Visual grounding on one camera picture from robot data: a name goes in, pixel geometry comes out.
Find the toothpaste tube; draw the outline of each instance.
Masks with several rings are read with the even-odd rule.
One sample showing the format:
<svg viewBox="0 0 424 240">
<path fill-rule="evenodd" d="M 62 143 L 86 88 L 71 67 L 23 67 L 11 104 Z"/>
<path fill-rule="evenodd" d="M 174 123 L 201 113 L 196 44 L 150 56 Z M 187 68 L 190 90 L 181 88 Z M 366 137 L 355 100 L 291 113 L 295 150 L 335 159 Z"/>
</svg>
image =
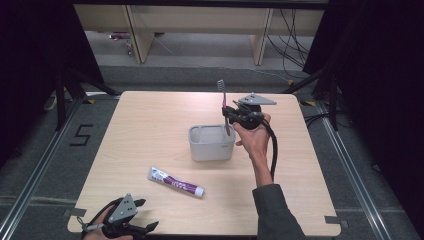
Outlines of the toothpaste tube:
<svg viewBox="0 0 424 240">
<path fill-rule="evenodd" d="M 150 168 L 147 179 L 153 182 L 164 183 L 164 184 L 177 187 L 199 198 L 203 196 L 203 193 L 205 191 L 202 187 L 176 179 L 172 177 L 171 175 L 165 173 L 164 171 L 161 171 L 154 167 Z"/>
</svg>

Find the human arm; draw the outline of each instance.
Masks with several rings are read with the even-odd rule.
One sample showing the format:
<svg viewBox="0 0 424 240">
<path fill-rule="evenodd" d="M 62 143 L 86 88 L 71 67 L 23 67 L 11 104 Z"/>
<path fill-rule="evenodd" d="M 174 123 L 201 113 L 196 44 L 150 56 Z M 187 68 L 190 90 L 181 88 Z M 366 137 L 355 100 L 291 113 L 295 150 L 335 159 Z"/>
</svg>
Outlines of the human arm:
<svg viewBox="0 0 424 240">
<path fill-rule="evenodd" d="M 264 113 L 270 122 L 271 116 Z M 272 181 L 267 162 L 269 134 L 263 125 L 246 130 L 240 124 L 233 124 L 243 146 L 252 161 L 257 188 L 252 191 L 258 212 L 258 239 L 305 239 L 302 228 L 287 207 L 283 191 Z"/>
</svg>

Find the tripod leg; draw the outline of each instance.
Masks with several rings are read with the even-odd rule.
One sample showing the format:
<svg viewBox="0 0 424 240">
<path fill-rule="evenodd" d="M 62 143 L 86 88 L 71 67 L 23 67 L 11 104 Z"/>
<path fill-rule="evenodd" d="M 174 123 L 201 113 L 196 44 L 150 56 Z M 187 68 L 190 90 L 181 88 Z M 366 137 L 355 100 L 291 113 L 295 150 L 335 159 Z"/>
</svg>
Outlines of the tripod leg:
<svg viewBox="0 0 424 240">
<path fill-rule="evenodd" d="M 330 118 L 330 123 L 333 126 L 334 131 L 338 131 L 336 114 L 337 114 L 337 82 L 336 82 L 336 77 L 333 74 L 331 77 L 329 118 Z"/>
<path fill-rule="evenodd" d="M 105 84 L 99 83 L 97 81 L 94 81 L 93 79 L 91 79 L 90 77 L 86 76 L 85 74 L 75 70 L 75 69 L 71 69 L 71 68 L 67 68 L 67 71 L 70 74 L 73 74 L 74 76 L 78 77 L 79 79 L 83 80 L 84 82 L 87 82 L 91 85 L 93 85 L 94 87 L 106 92 L 107 94 L 111 95 L 111 96 L 118 96 L 121 95 L 120 92 L 113 90 L 112 88 L 106 86 Z"/>
<path fill-rule="evenodd" d="M 322 74 L 322 70 L 319 70 L 316 73 L 312 74 L 311 76 L 309 76 L 309 77 L 305 78 L 304 80 L 302 80 L 300 83 L 294 85 L 293 87 L 290 87 L 289 89 L 284 90 L 282 93 L 283 94 L 294 93 L 297 90 L 299 90 L 299 89 L 305 87 L 306 85 L 312 83 L 316 79 L 320 78 L 321 74 Z"/>
<path fill-rule="evenodd" d="M 56 98 L 57 98 L 57 126 L 58 131 L 66 119 L 65 94 L 63 92 L 63 73 L 59 70 L 56 77 Z"/>
</svg>

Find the tabletop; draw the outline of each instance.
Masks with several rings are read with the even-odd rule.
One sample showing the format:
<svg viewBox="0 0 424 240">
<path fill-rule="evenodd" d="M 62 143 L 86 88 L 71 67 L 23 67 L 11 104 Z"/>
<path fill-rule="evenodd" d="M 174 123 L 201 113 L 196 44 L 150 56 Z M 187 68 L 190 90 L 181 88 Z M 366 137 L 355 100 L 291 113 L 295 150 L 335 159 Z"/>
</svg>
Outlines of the tabletop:
<svg viewBox="0 0 424 240">
<path fill-rule="evenodd" d="M 246 95 L 227 93 L 228 105 Z M 275 183 L 282 186 L 289 209 L 307 236 L 337 236 L 340 225 L 325 221 L 336 213 L 297 99 L 259 95 L 277 102 L 262 106 L 262 111 L 272 116 L 278 139 Z M 243 147 L 235 146 L 226 161 L 194 161 L 190 153 L 191 126 L 224 122 L 222 98 L 222 93 L 124 92 L 75 206 L 87 210 L 83 221 L 131 193 L 134 199 L 146 199 L 131 224 L 145 227 L 159 221 L 151 234 L 256 235 L 258 216 L 251 192 L 255 177 Z M 271 162 L 271 141 L 269 149 Z M 202 186 L 204 196 L 199 199 L 149 181 L 150 167 Z M 76 217 L 71 217 L 68 229 L 81 231 Z"/>
</svg>

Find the gray floor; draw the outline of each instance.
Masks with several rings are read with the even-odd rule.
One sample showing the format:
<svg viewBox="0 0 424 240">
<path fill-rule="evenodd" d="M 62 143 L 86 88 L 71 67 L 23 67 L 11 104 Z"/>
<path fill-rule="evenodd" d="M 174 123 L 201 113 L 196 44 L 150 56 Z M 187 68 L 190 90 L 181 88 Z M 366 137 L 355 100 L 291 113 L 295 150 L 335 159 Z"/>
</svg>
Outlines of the gray floor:
<svg viewBox="0 0 424 240">
<path fill-rule="evenodd" d="M 164 89 L 165 82 L 173 81 L 173 85 L 166 86 L 166 89 L 204 91 L 209 89 L 210 82 L 216 83 L 216 78 L 225 76 L 226 82 L 234 79 L 234 85 L 238 86 L 231 89 L 234 92 L 279 92 L 288 87 L 288 80 L 300 80 L 287 75 L 283 68 L 291 75 L 306 76 L 299 72 L 301 69 L 297 65 L 283 61 L 270 44 L 266 46 L 263 64 L 255 66 L 247 36 L 160 34 L 156 36 L 147 62 L 138 64 L 134 57 L 128 55 L 125 40 L 113 41 L 108 39 L 108 35 L 87 32 L 105 81 L 116 90 Z M 306 48 L 309 48 L 312 40 L 299 38 Z M 296 51 L 290 51 L 290 54 L 298 57 Z M 184 76 L 190 81 L 179 83 L 178 80 L 184 79 Z M 87 91 L 98 91 L 90 86 L 85 87 Z M 209 91 L 215 91 L 215 87 L 211 86 Z M 312 88 L 313 84 L 301 89 L 296 96 L 302 101 L 311 100 Z M 77 234 L 67 231 L 68 218 L 63 213 L 75 205 L 117 102 L 116 99 L 104 98 L 96 100 L 95 104 L 82 104 L 79 107 L 12 239 L 78 239 Z M 318 113 L 311 106 L 302 106 L 301 110 L 304 116 Z M 53 135 L 55 121 L 54 111 L 40 117 L 21 147 L 22 155 L 10 159 L 0 170 L 2 219 L 43 155 Z M 339 134 L 392 239 L 420 239 L 385 179 L 370 168 L 372 157 L 355 129 L 343 127 L 349 126 L 348 116 L 340 115 L 338 121 Z M 72 148 L 71 143 L 80 141 L 74 134 L 81 124 L 93 124 L 93 127 L 85 129 L 85 133 L 92 137 L 87 146 Z M 337 215 L 344 223 L 342 233 L 336 239 L 377 239 L 322 121 L 312 124 L 309 133 Z"/>
</svg>

